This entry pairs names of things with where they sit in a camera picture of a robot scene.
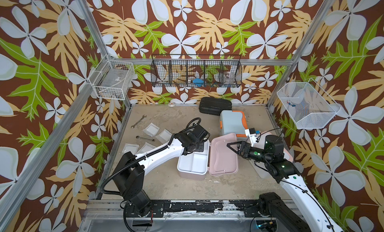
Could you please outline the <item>pink medicine chest box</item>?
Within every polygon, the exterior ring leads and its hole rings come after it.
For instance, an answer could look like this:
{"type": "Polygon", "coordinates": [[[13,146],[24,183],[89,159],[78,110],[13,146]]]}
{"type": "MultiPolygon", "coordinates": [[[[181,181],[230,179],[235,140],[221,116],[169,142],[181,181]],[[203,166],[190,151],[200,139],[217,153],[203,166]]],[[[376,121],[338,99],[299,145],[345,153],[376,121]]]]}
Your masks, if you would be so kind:
{"type": "Polygon", "coordinates": [[[218,177],[238,172],[238,155],[227,147],[236,142],[234,133],[216,137],[204,144],[204,151],[179,157],[177,170],[184,179],[202,181],[206,174],[218,177]]]}

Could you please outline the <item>white gauze packet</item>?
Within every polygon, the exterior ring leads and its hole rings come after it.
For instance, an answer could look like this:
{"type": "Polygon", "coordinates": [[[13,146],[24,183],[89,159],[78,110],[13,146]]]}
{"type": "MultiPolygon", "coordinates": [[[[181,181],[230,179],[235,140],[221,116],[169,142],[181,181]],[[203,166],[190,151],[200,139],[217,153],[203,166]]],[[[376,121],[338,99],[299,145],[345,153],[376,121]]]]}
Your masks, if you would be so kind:
{"type": "Polygon", "coordinates": [[[156,139],[161,143],[168,143],[172,137],[172,133],[164,129],[159,135],[156,135],[156,139]]]}
{"type": "Polygon", "coordinates": [[[143,132],[149,135],[150,137],[154,137],[157,135],[159,129],[160,128],[157,125],[155,125],[154,123],[150,123],[145,129],[143,129],[143,132]]]}
{"type": "Polygon", "coordinates": [[[145,153],[145,152],[151,151],[155,148],[156,148],[156,146],[146,142],[144,144],[144,146],[139,149],[138,153],[145,153]]]}
{"type": "Polygon", "coordinates": [[[130,152],[131,154],[135,155],[138,152],[138,150],[139,150],[138,144],[126,143],[124,148],[123,148],[122,154],[126,154],[126,153],[130,152]]]}

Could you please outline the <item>grey box orange handle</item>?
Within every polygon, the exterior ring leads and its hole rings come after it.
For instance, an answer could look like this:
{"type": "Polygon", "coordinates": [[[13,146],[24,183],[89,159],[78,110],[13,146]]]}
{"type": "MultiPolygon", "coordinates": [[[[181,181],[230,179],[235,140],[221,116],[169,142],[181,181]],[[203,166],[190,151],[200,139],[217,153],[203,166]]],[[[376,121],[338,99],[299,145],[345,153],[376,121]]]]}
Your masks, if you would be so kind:
{"type": "Polygon", "coordinates": [[[248,125],[242,111],[223,110],[220,113],[220,136],[234,133],[238,140],[246,140],[246,129],[248,125]]]}

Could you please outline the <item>white and salmon first aid box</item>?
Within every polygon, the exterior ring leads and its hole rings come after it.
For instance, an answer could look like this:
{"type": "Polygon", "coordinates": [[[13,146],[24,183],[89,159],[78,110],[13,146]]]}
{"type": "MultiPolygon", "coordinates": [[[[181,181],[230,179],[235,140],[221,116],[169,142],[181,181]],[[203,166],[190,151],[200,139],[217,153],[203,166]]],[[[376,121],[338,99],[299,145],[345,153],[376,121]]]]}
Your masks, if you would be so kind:
{"type": "MultiPolygon", "coordinates": [[[[260,136],[258,142],[254,143],[254,147],[263,149],[267,135],[273,135],[273,133],[271,131],[266,132],[266,133],[261,132],[260,135],[261,136],[260,136]]],[[[294,162],[294,158],[290,154],[290,152],[288,151],[288,147],[287,147],[282,136],[280,136],[280,140],[283,142],[283,146],[284,146],[284,159],[287,159],[290,162],[294,162]]],[[[256,171],[256,173],[259,175],[259,177],[261,179],[269,180],[272,178],[271,175],[267,171],[263,170],[266,168],[263,162],[257,162],[256,164],[254,162],[250,162],[250,164],[252,165],[252,167],[254,168],[254,170],[256,171]]]]}

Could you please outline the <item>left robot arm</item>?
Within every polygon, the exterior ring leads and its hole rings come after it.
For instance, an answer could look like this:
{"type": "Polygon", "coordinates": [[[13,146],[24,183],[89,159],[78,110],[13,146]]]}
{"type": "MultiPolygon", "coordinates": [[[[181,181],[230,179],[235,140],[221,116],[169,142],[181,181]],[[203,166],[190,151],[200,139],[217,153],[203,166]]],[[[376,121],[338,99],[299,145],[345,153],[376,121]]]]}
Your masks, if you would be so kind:
{"type": "Polygon", "coordinates": [[[151,199],[143,189],[145,176],[171,159],[209,151],[210,133],[200,123],[201,118],[192,119],[185,129],[172,134],[168,142],[150,151],[135,155],[125,153],[114,172],[100,185],[101,193],[121,196],[127,206],[134,207],[138,216],[147,216],[151,199]]]}

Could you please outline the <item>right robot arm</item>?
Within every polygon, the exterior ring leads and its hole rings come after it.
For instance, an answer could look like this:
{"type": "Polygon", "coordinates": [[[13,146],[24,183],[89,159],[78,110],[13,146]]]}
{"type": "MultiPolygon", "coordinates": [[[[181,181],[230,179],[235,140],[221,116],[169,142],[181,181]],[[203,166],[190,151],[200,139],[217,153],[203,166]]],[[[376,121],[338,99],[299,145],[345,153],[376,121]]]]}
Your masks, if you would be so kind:
{"type": "Polygon", "coordinates": [[[343,231],[311,193],[295,165],[284,158],[281,137],[267,135],[263,148],[253,147],[245,141],[230,142],[227,147],[244,159],[263,163],[271,177],[290,195],[303,218],[298,217],[273,193],[260,195],[260,214],[275,217],[291,232],[343,231]]]}

